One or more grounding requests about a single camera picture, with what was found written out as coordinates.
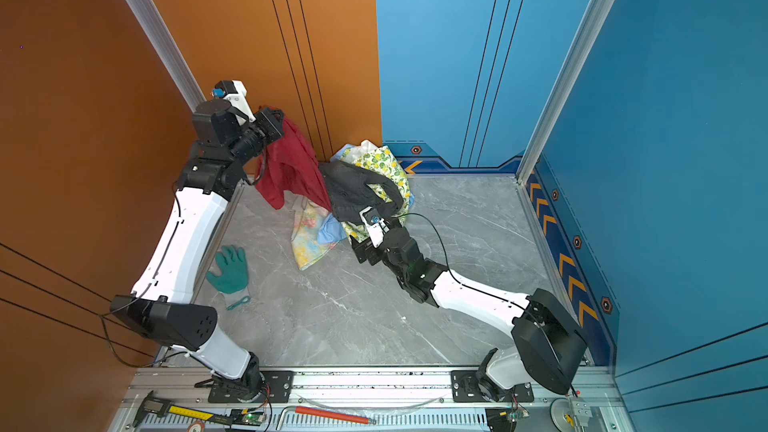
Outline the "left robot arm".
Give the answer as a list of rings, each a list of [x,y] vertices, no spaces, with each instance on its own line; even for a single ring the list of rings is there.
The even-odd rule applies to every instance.
[[[248,113],[242,100],[215,98],[197,106],[198,139],[172,185],[173,208],[148,266],[109,313],[138,335],[188,355],[211,371],[209,399],[252,402],[263,396],[258,357],[219,326],[211,306],[195,303],[197,276],[245,165],[284,135],[281,110]]]

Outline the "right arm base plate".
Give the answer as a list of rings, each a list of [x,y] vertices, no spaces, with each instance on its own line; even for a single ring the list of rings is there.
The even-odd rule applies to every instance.
[[[530,383],[502,389],[488,378],[479,378],[474,370],[450,372],[453,401],[456,403],[511,402],[533,403],[535,396]]]

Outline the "dark red cloth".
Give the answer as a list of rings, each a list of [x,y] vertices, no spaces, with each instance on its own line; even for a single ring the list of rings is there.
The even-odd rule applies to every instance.
[[[266,171],[255,188],[275,210],[285,205],[290,191],[330,210],[331,201],[315,150],[299,127],[285,117],[283,137],[266,148]]]

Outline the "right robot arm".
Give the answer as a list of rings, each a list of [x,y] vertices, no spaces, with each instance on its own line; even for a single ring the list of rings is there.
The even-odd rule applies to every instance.
[[[403,227],[350,244],[360,263],[384,264],[414,301],[463,313],[511,337],[512,348],[489,350],[478,369],[458,380],[467,400],[520,400],[515,390],[533,384],[564,396],[575,390],[586,333],[551,292],[516,293],[473,281],[425,257]]]

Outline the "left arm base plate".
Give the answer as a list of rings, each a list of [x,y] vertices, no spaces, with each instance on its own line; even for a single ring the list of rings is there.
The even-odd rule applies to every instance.
[[[259,405],[289,402],[295,373],[291,370],[247,372],[240,379],[214,375],[209,380],[210,403],[243,403]]]

